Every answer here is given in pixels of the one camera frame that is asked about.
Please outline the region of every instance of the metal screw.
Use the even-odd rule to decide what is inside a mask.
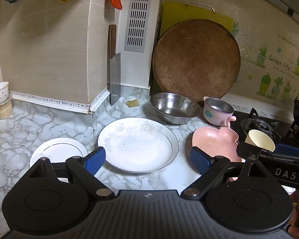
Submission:
[[[112,194],[112,191],[110,189],[98,189],[96,194],[101,197],[107,197]]]
[[[194,188],[188,188],[188,189],[184,190],[184,194],[187,196],[195,197],[199,194],[199,190],[194,189]]]

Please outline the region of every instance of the blue gripper pad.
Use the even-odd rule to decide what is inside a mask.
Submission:
[[[203,175],[215,163],[215,159],[198,147],[192,147],[189,158],[192,165]]]
[[[98,147],[84,157],[83,160],[85,161],[84,168],[94,176],[105,162],[105,149]]]
[[[277,144],[276,153],[281,155],[299,156],[299,148],[284,144]]]

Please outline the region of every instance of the white plate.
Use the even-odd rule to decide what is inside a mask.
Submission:
[[[144,118],[115,120],[101,131],[98,146],[104,147],[106,161],[126,172],[147,173],[170,164],[178,142],[164,125]]]
[[[64,163],[72,156],[85,157],[88,151],[79,141],[60,137],[48,140],[41,144],[32,154],[30,159],[30,167],[41,157],[47,157],[51,163]]]

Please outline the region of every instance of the marble countertop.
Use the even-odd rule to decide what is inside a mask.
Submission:
[[[128,108],[125,102],[136,98],[140,106]],[[166,125],[175,134],[179,142],[179,152],[175,160],[166,168],[148,174],[123,172],[105,163],[96,177],[115,193],[121,189],[176,189],[180,193],[200,176],[189,162],[189,151],[194,131],[199,127],[209,126],[201,117],[193,118],[180,126],[166,124],[157,117],[149,100],[141,98],[140,94],[135,92],[121,97],[113,107],[105,101],[93,116],[13,102],[13,115],[0,120],[0,238],[9,231],[1,211],[4,196],[29,169],[34,150],[52,138],[74,138],[91,152],[97,146],[97,137],[101,130],[112,121],[125,117],[152,119]],[[250,111],[240,106],[234,108]]]

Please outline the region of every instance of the round wooden cutting board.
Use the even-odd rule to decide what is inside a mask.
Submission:
[[[190,97],[221,98],[234,85],[240,70],[235,38],[222,25],[202,19],[171,27],[153,54],[153,70],[164,92]]]

